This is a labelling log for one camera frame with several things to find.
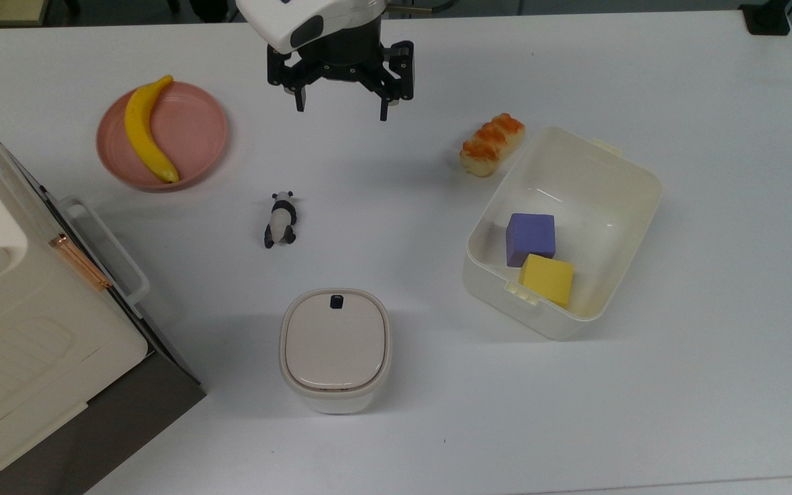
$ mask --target bread roll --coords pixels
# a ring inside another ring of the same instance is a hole
[[[472,139],[464,141],[460,164],[467,173],[487,177],[508,159],[524,138],[525,125],[508,113],[500,113],[475,131]]]

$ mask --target purple cube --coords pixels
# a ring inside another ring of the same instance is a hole
[[[513,213],[506,227],[506,266],[521,267],[528,254],[556,255],[556,218]]]

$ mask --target white canister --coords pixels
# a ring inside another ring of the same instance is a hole
[[[390,322],[381,301],[358,289],[297,298],[280,329],[280,371],[319,413],[358,413],[390,371]]]

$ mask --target copper hinge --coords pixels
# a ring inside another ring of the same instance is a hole
[[[66,234],[60,234],[54,237],[49,242],[52,247],[56,248],[57,252],[69,262],[70,265],[78,270],[78,273],[93,285],[98,292],[104,291],[112,286],[103,272],[98,269],[97,265],[87,259],[84,253],[79,250],[78,246],[73,244],[72,241],[66,237]]]

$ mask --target yellow cube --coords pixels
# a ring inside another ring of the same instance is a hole
[[[528,254],[518,275],[518,284],[524,285],[560,307],[567,307],[570,301],[571,282],[573,282],[572,264],[537,254]]]

